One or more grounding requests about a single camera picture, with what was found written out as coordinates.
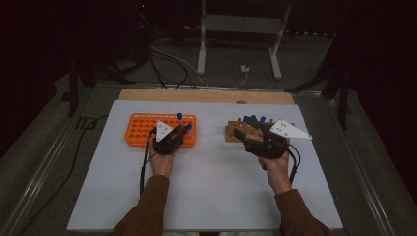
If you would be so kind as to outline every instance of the white paper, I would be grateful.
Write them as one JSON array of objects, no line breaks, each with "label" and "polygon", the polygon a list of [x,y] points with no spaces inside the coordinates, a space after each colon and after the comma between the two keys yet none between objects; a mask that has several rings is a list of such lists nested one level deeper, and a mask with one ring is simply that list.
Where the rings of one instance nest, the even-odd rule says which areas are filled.
[{"label": "white paper", "polygon": [[[68,230],[112,230],[136,205],[144,149],[124,135],[132,113],[194,114],[197,137],[174,162],[165,209],[165,230],[269,230],[280,224],[273,191],[257,158],[241,143],[227,143],[229,120],[256,115],[283,119],[308,133],[297,105],[115,101],[80,191]],[[301,154],[294,188],[312,215],[329,228],[341,220],[310,140],[291,141]],[[146,178],[151,175],[150,165]]]}]

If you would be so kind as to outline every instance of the jacket sleeve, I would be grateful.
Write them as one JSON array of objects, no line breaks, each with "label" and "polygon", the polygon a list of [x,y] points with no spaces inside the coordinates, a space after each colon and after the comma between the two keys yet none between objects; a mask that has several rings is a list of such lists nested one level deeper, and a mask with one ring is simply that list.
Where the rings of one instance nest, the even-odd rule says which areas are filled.
[{"label": "jacket sleeve", "polygon": [[298,190],[279,194],[275,196],[275,201],[281,212],[281,230],[285,235],[333,235],[310,214]]},{"label": "jacket sleeve", "polygon": [[115,236],[159,236],[168,197],[169,179],[155,175],[148,179],[138,204],[114,227]]}]

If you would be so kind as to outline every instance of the table surface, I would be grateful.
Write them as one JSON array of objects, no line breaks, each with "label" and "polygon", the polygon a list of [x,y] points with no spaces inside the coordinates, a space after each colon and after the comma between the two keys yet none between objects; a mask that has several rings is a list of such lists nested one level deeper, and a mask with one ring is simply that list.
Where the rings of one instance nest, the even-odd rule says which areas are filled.
[{"label": "table surface", "polygon": [[[291,94],[125,88],[118,99],[113,105],[67,229],[111,230],[136,203],[143,151],[138,147],[128,147],[123,141],[126,131],[123,117],[138,110],[176,113],[174,111],[178,109],[197,115],[198,139],[193,148],[182,148],[178,153],[180,158],[177,158],[171,176],[165,210],[165,229],[236,231],[279,227],[280,214],[265,171],[251,154],[243,151],[241,144],[224,141],[224,120],[233,120],[231,118],[245,112],[248,112],[247,115],[263,112],[267,119],[271,116],[288,118],[307,131]],[[235,104],[237,101],[247,104]],[[341,228],[312,142],[294,140],[292,144],[299,149],[303,162],[294,187],[299,189],[314,216],[330,228]],[[147,178],[150,175],[150,168],[147,168]],[[98,214],[103,217],[92,218]]]},{"label": "table surface", "polygon": [[236,90],[161,90],[151,88],[124,88],[120,92],[118,99],[212,103],[236,103],[238,101],[245,101],[248,104],[294,104],[292,95],[287,92]]}]

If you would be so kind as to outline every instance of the person's right hand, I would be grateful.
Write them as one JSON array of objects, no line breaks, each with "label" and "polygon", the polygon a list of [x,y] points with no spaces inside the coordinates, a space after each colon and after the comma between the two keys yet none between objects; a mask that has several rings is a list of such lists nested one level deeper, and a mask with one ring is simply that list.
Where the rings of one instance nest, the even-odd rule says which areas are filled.
[{"label": "person's right hand", "polygon": [[149,158],[150,165],[152,166],[153,175],[164,175],[170,177],[172,168],[174,166],[175,153],[169,155],[162,155],[156,153],[153,149],[153,139],[149,141]]},{"label": "person's right hand", "polygon": [[288,177],[288,161],[288,151],[278,159],[266,159],[258,156],[258,163],[267,171],[268,183],[276,195],[292,190]]}]

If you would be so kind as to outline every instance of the orange test tube rack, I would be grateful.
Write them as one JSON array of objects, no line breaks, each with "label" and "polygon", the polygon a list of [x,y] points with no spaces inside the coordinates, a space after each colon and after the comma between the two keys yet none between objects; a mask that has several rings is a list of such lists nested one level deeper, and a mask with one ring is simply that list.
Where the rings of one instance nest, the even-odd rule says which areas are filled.
[{"label": "orange test tube rack", "polygon": [[196,140],[197,119],[195,115],[182,114],[181,121],[178,120],[177,114],[158,114],[158,113],[133,113],[130,116],[129,124],[126,129],[125,140],[131,147],[144,148],[147,144],[149,132],[156,127],[157,121],[172,126],[173,128],[180,125],[191,124],[191,130],[184,135],[184,143],[181,147],[191,148]]}]

